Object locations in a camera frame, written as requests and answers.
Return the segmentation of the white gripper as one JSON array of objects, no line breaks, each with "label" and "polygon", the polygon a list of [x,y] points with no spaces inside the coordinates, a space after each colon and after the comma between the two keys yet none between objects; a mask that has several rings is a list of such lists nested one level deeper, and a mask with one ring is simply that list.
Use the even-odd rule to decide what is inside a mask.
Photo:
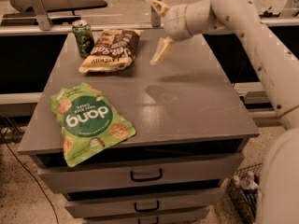
[{"label": "white gripper", "polygon": [[159,0],[145,0],[151,5],[154,11],[164,17],[164,29],[169,35],[166,38],[160,38],[155,54],[150,64],[156,65],[162,62],[175,46],[175,41],[182,41],[192,37],[187,24],[188,5],[182,4],[170,7]]}]

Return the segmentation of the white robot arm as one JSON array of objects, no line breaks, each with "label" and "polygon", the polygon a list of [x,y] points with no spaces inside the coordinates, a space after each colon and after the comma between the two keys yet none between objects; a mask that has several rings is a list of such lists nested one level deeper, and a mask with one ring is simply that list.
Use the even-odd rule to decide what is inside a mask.
[{"label": "white robot arm", "polygon": [[203,0],[170,7],[146,0],[164,18],[166,38],[151,62],[199,34],[236,35],[285,132],[269,147],[260,177],[255,224],[299,224],[299,61],[261,21],[253,0]]}]

